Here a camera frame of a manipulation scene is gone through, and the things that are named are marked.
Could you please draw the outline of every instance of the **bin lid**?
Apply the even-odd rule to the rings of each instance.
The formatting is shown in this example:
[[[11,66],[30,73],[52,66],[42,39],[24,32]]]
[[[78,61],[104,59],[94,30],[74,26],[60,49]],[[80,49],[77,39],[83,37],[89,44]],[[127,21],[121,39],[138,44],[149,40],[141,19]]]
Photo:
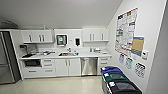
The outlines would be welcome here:
[[[118,67],[113,67],[113,66],[107,66],[101,68],[101,73],[109,73],[109,72],[117,72],[117,73],[123,73]]]
[[[122,92],[122,94],[142,94],[141,90],[131,81],[108,82],[107,86],[115,94],[119,92]]]
[[[117,80],[129,81],[129,79],[123,73],[110,72],[103,74],[105,82],[112,82]]]

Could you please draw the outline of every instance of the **refrigerator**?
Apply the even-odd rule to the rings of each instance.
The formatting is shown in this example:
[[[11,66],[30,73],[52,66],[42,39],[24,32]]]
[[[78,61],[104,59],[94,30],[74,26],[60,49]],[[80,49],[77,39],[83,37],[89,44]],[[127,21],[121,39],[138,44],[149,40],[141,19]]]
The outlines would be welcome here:
[[[9,31],[0,32],[0,84],[16,83],[21,79]]]

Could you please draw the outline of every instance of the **green bin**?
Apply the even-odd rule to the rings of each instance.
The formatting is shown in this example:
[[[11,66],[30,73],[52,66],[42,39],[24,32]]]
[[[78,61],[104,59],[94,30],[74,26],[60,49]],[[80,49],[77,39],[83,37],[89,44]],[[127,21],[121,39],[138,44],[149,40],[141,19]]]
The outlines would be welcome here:
[[[130,81],[123,73],[110,72],[102,74],[102,89],[104,94],[107,94],[107,82],[113,81]]]

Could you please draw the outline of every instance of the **dishwasher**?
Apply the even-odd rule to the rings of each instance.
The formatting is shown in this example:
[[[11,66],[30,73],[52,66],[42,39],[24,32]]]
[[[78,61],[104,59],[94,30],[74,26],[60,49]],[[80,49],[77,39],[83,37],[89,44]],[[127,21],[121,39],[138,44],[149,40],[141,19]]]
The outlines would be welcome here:
[[[82,76],[97,75],[97,58],[81,58]]]

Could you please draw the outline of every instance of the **tiled floor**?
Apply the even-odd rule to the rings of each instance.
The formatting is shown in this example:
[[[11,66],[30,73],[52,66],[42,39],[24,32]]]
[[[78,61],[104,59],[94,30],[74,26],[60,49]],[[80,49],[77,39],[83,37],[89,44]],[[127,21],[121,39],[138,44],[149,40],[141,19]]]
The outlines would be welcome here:
[[[101,76],[25,79],[0,85],[0,94],[103,94]]]

